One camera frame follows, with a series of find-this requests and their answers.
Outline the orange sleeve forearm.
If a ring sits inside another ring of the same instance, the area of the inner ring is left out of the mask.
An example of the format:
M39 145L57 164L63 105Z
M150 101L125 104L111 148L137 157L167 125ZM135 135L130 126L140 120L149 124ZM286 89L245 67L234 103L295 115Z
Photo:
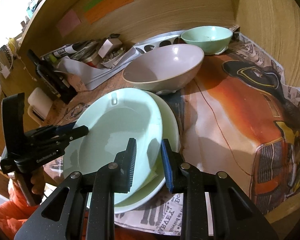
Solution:
M39 205L29 206L20 187L12 182L10 198L0 205L0 230L7 239L14 239L18 230L38 209Z

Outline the left hand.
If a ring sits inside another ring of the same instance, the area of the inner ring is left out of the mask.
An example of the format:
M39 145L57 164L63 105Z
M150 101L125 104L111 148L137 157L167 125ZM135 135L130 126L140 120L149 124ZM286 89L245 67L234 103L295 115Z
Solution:
M30 173L14 172L14 182L23 193L29 206L35 206L42 202L45 188L44 169L40 168Z

